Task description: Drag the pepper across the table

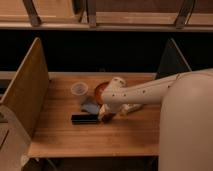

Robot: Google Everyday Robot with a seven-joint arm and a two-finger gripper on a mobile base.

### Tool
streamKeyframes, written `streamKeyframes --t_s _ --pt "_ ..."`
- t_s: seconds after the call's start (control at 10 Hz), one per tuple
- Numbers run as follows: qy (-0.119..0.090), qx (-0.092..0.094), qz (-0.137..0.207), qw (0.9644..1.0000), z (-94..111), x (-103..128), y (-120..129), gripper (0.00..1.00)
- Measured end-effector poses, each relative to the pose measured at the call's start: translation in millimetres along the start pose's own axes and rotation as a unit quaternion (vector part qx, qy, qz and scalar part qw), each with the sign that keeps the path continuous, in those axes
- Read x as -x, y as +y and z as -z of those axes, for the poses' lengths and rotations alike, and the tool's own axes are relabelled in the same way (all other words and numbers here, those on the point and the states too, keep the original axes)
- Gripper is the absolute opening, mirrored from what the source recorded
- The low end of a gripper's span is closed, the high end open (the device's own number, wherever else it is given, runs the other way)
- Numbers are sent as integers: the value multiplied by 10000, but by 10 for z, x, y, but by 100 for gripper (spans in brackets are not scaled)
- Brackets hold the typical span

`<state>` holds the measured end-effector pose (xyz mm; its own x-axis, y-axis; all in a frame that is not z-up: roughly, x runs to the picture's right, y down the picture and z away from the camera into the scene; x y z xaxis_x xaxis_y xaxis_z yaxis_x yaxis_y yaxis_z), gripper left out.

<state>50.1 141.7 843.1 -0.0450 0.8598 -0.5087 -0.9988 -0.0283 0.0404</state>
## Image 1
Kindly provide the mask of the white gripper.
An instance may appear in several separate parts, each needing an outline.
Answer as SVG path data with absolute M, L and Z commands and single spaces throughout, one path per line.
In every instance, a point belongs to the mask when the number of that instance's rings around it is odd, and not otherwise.
M 128 113 L 134 112 L 142 108 L 142 104 L 123 104 L 121 106 L 110 107 L 107 104 L 104 104 L 99 111 L 99 117 L 103 118 L 109 114 L 127 115 Z

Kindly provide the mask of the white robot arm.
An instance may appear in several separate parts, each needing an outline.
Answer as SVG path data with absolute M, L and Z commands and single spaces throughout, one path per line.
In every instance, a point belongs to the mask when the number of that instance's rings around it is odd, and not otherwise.
M 101 99 L 101 121 L 124 104 L 161 105 L 158 171 L 213 171 L 213 68 L 131 87 L 115 77 Z

